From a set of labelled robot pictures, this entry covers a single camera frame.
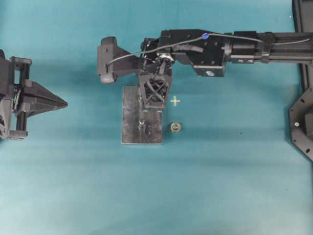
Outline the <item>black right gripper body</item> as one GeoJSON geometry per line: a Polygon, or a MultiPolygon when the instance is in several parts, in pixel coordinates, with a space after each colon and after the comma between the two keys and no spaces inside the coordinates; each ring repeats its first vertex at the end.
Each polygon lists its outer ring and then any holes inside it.
{"type": "Polygon", "coordinates": [[[164,30],[157,39],[145,39],[142,52],[142,67],[150,73],[167,73],[179,62],[190,65],[198,76],[222,77],[229,60],[229,39],[200,29],[164,30]]]}

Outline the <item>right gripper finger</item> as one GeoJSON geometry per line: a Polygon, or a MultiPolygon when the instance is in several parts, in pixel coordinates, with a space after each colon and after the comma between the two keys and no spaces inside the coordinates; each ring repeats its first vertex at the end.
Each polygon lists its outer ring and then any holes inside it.
{"type": "Polygon", "coordinates": [[[154,75],[151,79],[151,105],[164,109],[172,83],[172,76],[168,74],[154,75]]]}
{"type": "Polygon", "coordinates": [[[140,75],[138,79],[144,106],[146,108],[157,108],[159,102],[157,97],[159,82],[157,82],[153,74],[140,75]]]}

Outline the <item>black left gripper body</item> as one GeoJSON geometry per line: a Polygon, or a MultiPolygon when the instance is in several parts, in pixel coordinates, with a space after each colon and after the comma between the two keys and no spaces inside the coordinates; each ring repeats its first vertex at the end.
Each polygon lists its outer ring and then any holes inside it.
{"type": "Polygon", "coordinates": [[[0,138],[23,140],[27,137],[27,118],[18,118],[18,101],[29,79],[32,61],[12,56],[5,58],[0,51],[0,138]]]}

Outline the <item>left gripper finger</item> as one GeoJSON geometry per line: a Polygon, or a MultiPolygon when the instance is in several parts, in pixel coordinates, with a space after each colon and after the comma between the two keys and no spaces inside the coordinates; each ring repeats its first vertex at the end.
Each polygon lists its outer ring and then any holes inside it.
{"type": "Polygon", "coordinates": [[[63,109],[68,103],[54,94],[23,94],[18,101],[18,118],[63,109]]]}
{"type": "Polygon", "coordinates": [[[39,83],[34,82],[30,79],[25,80],[23,93],[30,97],[43,98],[45,100],[57,102],[58,105],[68,105],[68,103],[61,99],[59,96],[53,94],[39,83]]]}

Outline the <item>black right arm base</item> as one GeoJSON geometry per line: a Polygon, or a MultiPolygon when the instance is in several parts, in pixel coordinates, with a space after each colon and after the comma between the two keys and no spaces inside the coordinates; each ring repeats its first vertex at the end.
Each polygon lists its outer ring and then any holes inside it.
{"type": "MultiPolygon", "coordinates": [[[[294,0],[293,20],[296,32],[313,31],[313,2],[294,0]]],[[[308,159],[313,159],[313,63],[300,64],[302,95],[289,108],[292,144],[308,159]]]]}

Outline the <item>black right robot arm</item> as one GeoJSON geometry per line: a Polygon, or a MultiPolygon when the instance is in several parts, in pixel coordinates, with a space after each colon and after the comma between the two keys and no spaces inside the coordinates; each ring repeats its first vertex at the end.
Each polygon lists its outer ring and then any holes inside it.
{"type": "Polygon", "coordinates": [[[144,109],[163,110],[176,61],[197,76],[223,77],[228,62],[236,64],[313,62],[313,34],[236,31],[219,34],[200,29],[161,32],[141,44],[137,93],[144,109]]]}

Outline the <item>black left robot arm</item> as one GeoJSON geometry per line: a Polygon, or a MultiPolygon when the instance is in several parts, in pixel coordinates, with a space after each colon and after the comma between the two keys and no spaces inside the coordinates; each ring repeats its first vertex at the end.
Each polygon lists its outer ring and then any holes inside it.
{"type": "Polygon", "coordinates": [[[21,141],[28,136],[27,119],[59,110],[68,103],[30,79],[32,61],[0,51],[0,138],[21,141]]]}

